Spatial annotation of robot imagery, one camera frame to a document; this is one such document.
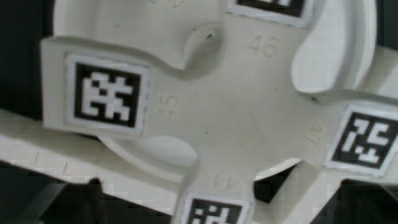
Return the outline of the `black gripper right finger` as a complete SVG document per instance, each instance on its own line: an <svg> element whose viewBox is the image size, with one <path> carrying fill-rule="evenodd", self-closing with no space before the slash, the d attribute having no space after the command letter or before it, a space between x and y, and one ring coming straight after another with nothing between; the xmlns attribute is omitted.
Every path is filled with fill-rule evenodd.
<svg viewBox="0 0 398 224"><path fill-rule="evenodd" d="M398 224L398 184L343 181L337 224Z"/></svg>

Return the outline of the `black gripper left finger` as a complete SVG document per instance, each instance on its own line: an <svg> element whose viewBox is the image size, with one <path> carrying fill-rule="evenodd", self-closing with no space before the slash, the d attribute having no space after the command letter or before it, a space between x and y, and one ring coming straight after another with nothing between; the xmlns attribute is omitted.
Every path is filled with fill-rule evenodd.
<svg viewBox="0 0 398 224"><path fill-rule="evenodd" d="M10 224L106 224L99 179L44 186Z"/></svg>

